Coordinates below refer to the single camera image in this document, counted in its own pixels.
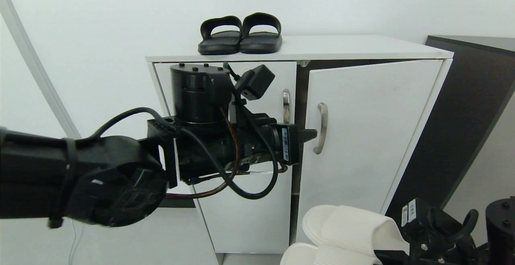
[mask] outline silver door handle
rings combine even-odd
[[[284,89],[283,90],[283,123],[289,123],[289,90]]]
[[[318,139],[318,146],[313,148],[313,151],[316,154],[320,154],[323,150],[323,145],[325,144],[325,136],[327,135],[327,105],[324,102],[320,102],[318,104],[318,109],[320,110],[320,116],[322,117],[322,125],[320,127],[320,138]]]

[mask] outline floor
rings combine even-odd
[[[279,265],[280,254],[226,254],[222,265]]]

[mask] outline cabinet top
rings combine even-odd
[[[283,36],[281,49],[272,54],[204,56],[196,43],[177,47],[173,56],[147,56],[147,62],[239,62],[288,60],[446,59],[453,52],[379,35]]]

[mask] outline sticker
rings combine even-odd
[[[283,129],[283,159],[289,161],[288,151],[288,129]]]
[[[404,206],[402,208],[402,221],[401,221],[401,227],[404,227],[408,223],[408,206]]]
[[[408,213],[408,223],[410,223],[410,221],[417,219],[417,200],[414,199],[414,200],[410,201],[410,203],[408,204],[408,207],[410,207],[409,213]]]

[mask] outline slipper strap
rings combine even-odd
[[[225,25],[236,26],[241,31],[241,21],[237,16],[225,16],[223,18],[208,19],[204,21],[202,25],[200,25],[200,34],[202,35],[202,39],[210,39],[211,32],[214,28]]]
[[[277,29],[278,34],[281,34],[281,23],[279,20],[271,14],[265,14],[264,12],[256,12],[247,16],[243,20],[243,38],[249,36],[250,29],[257,25],[269,25]]]

